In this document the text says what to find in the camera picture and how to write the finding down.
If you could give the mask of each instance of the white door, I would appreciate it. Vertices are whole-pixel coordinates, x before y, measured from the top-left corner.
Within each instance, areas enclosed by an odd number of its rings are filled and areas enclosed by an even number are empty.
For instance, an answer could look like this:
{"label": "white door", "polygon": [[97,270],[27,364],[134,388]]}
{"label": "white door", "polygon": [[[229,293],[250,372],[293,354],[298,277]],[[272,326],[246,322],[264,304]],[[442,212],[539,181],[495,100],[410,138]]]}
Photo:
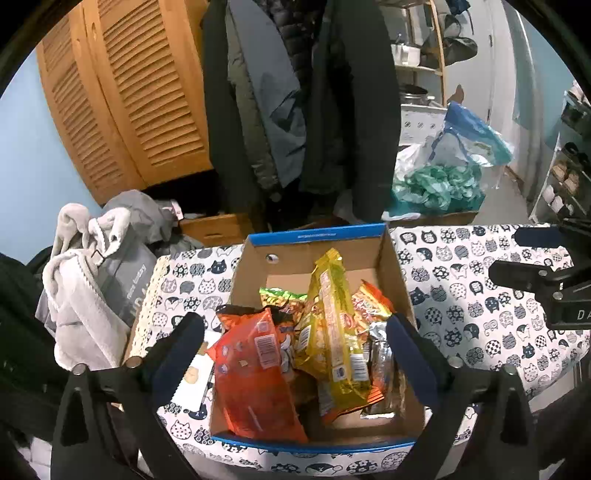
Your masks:
{"label": "white door", "polygon": [[490,0],[470,0],[468,12],[456,18],[462,25],[460,36],[471,38],[478,45],[478,54],[469,60],[458,61],[445,68],[446,94],[449,98],[461,87],[464,100],[462,105],[469,108],[485,122],[490,120],[494,71],[493,25]]}

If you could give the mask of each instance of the cardboard box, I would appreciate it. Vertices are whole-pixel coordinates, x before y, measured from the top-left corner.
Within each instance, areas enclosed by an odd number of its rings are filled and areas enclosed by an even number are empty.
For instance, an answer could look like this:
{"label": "cardboard box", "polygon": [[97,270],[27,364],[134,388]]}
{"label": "cardboard box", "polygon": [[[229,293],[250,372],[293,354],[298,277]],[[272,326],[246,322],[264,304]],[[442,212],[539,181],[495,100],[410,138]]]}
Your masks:
{"label": "cardboard box", "polygon": [[[260,287],[307,292],[314,262],[332,247],[343,257],[351,292],[359,288],[361,280],[369,281],[392,301],[397,312],[405,314],[415,323],[398,257],[383,223],[250,235],[236,269],[230,302],[260,308]],[[410,386],[406,388],[404,399],[404,418],[362,420],[360,411],[357,411],[339,417],[327,427],[320,421],[317,406],[310,404],[307,411],[300,415],[310,443],[281,445],[280,449],[309,452],[331,447],[332,451],[337,448],[350,453],[413,441],[423,429],[424,409]],[[234,436],[228,431],[222,412],[216,408],[215,398],[210,432],[212,438],[225,442],[279,448],[276,444]]]}

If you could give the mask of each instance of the black jacket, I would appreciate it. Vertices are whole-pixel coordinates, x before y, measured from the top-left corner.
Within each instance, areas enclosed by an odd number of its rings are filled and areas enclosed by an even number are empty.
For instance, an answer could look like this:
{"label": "black jacket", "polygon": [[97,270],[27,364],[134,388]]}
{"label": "black jacket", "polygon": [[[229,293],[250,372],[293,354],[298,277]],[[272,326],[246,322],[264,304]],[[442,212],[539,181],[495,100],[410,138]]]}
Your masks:
{"label": "black jacket", "polygon": [[313,69],[300,190],[351,188],[353,214],[379,221],[391,196],[401,115],[388,31],[374,0],[327,0]]}
{"label": "black jacket", "polygon": [[[294,16],[281,0],[256,1],[278,26],[294,71],[306,84],[306,61],[303,70],[296,65],[307,58],[302,49],[311,58],[311,43],[299,41],[308,33],[293,33],[303,25],[313,29],[314,16],[319,14],[304,9]],[[263,195],[245,153],[241,119],[228,81],[225,12],[226,0],[212,0],[203,18],[210,158],[226,186],[230,210],[248,212]],[[316,26],[319,38],[305,109],[306,156],[296,187],[303,197],[300,201],[292,195],[289,203],[313,205],[310,199],[316,196],[326,204],[327,198],[352,189],[353,214],[377,221],[390,198],[401,119],[384,19],[374,0],[327,0],[323,21]]]}

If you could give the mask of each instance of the wooden louvered door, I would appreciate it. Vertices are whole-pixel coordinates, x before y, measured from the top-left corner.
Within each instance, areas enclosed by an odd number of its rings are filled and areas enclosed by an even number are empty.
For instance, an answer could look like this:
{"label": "wooden louvered door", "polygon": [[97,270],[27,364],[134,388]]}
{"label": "wooden louvered door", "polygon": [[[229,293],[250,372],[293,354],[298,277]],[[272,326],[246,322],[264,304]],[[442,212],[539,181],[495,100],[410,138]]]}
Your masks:
{"label": "wooden louvered door", "polygon": [[98,203],[143,189],[89,62],[82,7],[74,8],[37,47],[41,82],[62,142]]}
{"label": "wooden louvered door", "polygon": [[105,98],[153,185],[212,168],[203,74],[181,0],[84,0]]}

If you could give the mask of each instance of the silver foil package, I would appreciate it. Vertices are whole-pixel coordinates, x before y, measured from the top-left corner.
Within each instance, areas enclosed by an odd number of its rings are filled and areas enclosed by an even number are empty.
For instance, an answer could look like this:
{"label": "silver foil package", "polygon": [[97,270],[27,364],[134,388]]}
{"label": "silver foil package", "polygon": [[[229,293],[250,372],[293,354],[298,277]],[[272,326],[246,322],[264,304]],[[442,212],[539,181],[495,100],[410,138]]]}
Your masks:
{"label": "silver foil package", "polygon": [[373,416],[393,414],[400,410],[400,382],[398,371],[394,368],[392,350],[386,340],[386,322],[373,322],[369,325],[371,342],[370,372],[372,385],[378,387],[384,394],[384,399],[367,406],[362,415]]}

